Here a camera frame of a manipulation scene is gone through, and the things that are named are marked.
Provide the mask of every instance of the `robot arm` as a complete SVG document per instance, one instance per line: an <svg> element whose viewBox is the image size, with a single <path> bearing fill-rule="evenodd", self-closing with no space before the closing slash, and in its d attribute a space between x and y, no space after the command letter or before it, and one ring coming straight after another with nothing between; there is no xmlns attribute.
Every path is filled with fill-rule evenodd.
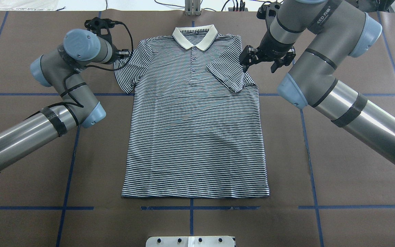
<svg viewBox="0 0 395 247"><path fill-rule="evenodd" d="M244 70L269 58L284 60L305 29L317 34L279 85L279 95L299 109L312 106L395 164L395 118L333 76L345 57L358 57L374 44L381 25L341 0L271 3L257 17L266 19L268 30L257 49L243 50Z"/></svg>
<svg viewBox="0 0 395 247"><path fill-rule="evenodd" d="M88 128L105 116L105 110L79 73L91 62L111 64L129 56L117 50L109 28L121 22L94 18L85 22L88 30L69 31L62 44L37 58L30 70L43 86L53 86L63 102L42 108L23 122L0 133L0 172L48 142L78 125Z"/></svg>

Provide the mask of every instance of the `shirt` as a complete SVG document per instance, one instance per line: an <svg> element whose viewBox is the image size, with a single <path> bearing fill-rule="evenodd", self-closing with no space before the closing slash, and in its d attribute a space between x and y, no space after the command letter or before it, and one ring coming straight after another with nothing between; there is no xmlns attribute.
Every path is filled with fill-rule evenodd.
<svg viewBox="0 0 395 247"><path fill-rule="evenodd" d="M269 195L259 91L241 48L213 25L176 28L141 40L115 72L135 90L123 197Z"/></svg>

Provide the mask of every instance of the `blue joint cover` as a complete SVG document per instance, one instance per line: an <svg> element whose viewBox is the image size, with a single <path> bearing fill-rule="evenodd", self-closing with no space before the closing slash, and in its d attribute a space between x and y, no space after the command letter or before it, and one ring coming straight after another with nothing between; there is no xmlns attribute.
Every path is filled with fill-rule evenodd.
<svg viewBox="0 0 395 247"><path fill-rule="evenodd" d="M353 51L349 54L353 58L364 54L379 38L382 33L382 25L365 13L365 25Z"/></svg>
<svg viewBox="0 0 395 247"><path fill-rule="evenodd" d="M303 109L307 105L307 100L304 97L304 94L301 92L300 88L289 73L287 73L283 78L277 88L277 91L281 97L299 109Z"/></svg>
<svg viewBox="0 0 395 247"><path fill-rule="evenodd" d="M82 126L83 128L89 128L95 125L97 122L100 122L100 120L104 119L105 117L105 109L103 109L103 106L101 106L99 102L94 107L94 110L92 110L89 116L85 119L85 121L82 122Z"/></svg>
<svg viewBox="0 0 395 247"><path fill-rule="evenodd" d="M100 40L88 30L73 29L66 33L63 47L75 60L88 61L100 52Z"/></svg>
<svg viewBox="0 0 395 247"><path fill-rule="evenodd" d="M315 3L323 3L327 0L295 0L299 3L307 3L307 4L315 4Z"/></svg>
<svg viewBox="0 0 395 247"><path fill-rule="evenodd" d="M42 56L36 58L36 60L30 64L30 72L34 79L39 81L42 86L51 86L51 84L49 84L45 79L44 74L42 73L42 68L40 67L40 60Z"/></svg>

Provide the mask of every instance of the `white collar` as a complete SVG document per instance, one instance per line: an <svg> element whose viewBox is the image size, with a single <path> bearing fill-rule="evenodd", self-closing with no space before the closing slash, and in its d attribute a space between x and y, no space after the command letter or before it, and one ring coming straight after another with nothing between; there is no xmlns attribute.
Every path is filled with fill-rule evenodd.
<svg viewBox="0 0 395 247"><path fill-rule="evenodd" d="M207 32L207 35L205 35L205 37L197 45L193 45L181 33L181 31L196 31L196 30L202 30L202 29L204 29L204 30L208 29L208 32ZM175 28L172 36L176 40L176 42L178 44L180 44L182 47L184 47L184 49L186 49L186 50L190 49L193 46L195 46L201 50L207 50L208 47L210 47L210 45L213 43L214 39L216 38L217 30L214 27L214 25L198 26L198 27L177 27L177 28Z"/></svg>

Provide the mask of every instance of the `folded sleeve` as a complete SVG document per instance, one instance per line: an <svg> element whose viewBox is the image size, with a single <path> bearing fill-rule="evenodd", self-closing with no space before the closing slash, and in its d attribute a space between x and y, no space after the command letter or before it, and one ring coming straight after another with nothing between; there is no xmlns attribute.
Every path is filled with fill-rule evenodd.
<svg viewBox="0 0 395 247"><path fill-rule="evenodd" d="M123 66L129 58L114 62L114 69ZM124 68L116 70L115 76L120 88L127 94L133 91L136 83L146 73L152 60L152 50L146 40L141 40L133 51L132 58Z"/></svg>
<svg viewBox="0 0 395 247"><path fill-rule="evenodd" d="M240 36L235 36L228 48L206 66L207 70L233 93L238 93L247 86L255 85L254 80L247 72L243 72L239 63L241 49Z"/></svg>

